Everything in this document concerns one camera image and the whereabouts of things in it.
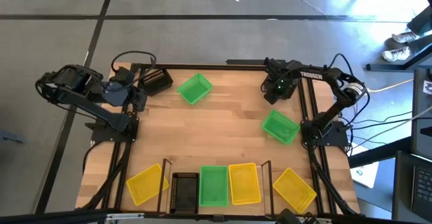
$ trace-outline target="wooden tabletop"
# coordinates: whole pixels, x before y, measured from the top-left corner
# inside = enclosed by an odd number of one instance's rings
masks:
[[[119,64],[130,67],[129,63]],[[199,208],[200,214],[215,215],[269,213],[269,191],[273,188],[269,187],[267,170],[260,166],[268,160],[272,164],[273,183],[289,167],[312,186],[311,166],[306,150],[300,145],[301,135],[297,134],[291,145],[284,145],[261,129],[264,118],[272,109],[300,123],[302,113],[297,89],[291,99],[278,100],[274,105],[270,105],[260,91],[260,86],[267,75],[265,72],[194,69],[169,69],[168,72],[174,81],[172,87],[149,97],[144,112],[138,114],[140,118],[138,136],[132,145],[126,179],[155,163],[162,166],[164,158],[173,163],[171,169],[167,169],[171,174],[199,173],[202,165],[228,166],[238,163],[256,163],[263,201],[259,204],[234,206],[230,196],[228,207]],[[189,105],[178,94],[177,87],[198,72],[212,83],[213,88],[195,105]],[[320,81],[314,81],[314,87],[319,111],[328,110],[333,104],[330,87]],[[312,116],[307,86],[304,89],[308,114]],[[109,105],[104,107],[111,111],[120,111],[119,107],[113,108]],[[86,204],[105,181],[112,150],[113,143],[104,142],[89,154],[76,207]],[[358,212],[346,155],[337,147],[326,147],[326,151],[332,183],[350,207]],[[116,189],[117,183],[114,183],[112,196]],[[167,197],[170,191],[170,188],[163,191],[162,211],[169,210]],[[321,193],[324,211],[329,212],[325,186],[322,183]],[[280,213],[285,208],[295,213],[275,190],[273,196],[275,213]],[[111,197],[109,206],[113,206],[113,202],[114,198]],[[125,185],[121,209],[140,212],[156,211],[157,196],[135,206]],[[306,211],[317,213],[315,201]]]

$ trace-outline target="person's foot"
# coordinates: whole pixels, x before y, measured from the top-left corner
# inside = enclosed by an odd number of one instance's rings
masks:
[[[391,37],[398,43],[405,43],[420,38],[413,32],[403,32],[401,34],[392,34]]]
[[[383,57],[386,61],[405,60],[411,55],[410,47],[384,51]]]

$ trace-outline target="concrete floor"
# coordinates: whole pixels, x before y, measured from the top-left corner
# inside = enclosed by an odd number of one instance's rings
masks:
[[[161,63],[225,63],[226,59],[296,59],[324,65],[336,53],[350,60],[354,73],[367,85],[381,88],[412,77],[409,73],[366,72],[367,63],[387,63],[380,52],[395,44],[393,32],[426,5],[425,0],[307,0],[326,14],[369,16],[378,22],[330,21],[105,21],[91,68],[108,74],[111,59],[126,50],[151,51]],[[372,8],[365,1],[373,2]],[[0,14],[99,14],[103,0],[0,0]],[[289,14],[317,15],[300,0],[111,0],[108,14]],[[34,82],[44,72],[69,63],[82,64],[96,21],[0,20],[0,128],[27,139],[23,145],[0,144],[0,215],[31,213],[64,111],[42,100]],[[126,56],[124,61],[142,61]],[[336,67],[346,69],[342,61]],[[411,110],[412,84],[372,94],[358,116],[383,119]],[[352,110],[344,111],[352,117]],[[88,148],[88,120],[77,115],[53,188],[47,211],[74,208],[80,186],[81,164]],[[356,132],[368,137],[381,131]],[[409,135],[410,127],[384,134],[391,142]],[[368,148],[375,144],[366,144]]]

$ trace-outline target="yellow plastic basket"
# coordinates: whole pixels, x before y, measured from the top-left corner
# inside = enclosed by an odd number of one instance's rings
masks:
[[[232,204],[254,204],[261,202],[257,166],[255,163],[228,166]]]
[[[298,214],[302,214],[317,197],[317,193],[290,168],[286,169],[276,180],[273,188]]]
[[[126,181],[126,185],[136,206],[159,193],[161,174],[161,166],[157,163]],[[166,190],[168,185],[167,178],[164,177],[162,190]]]

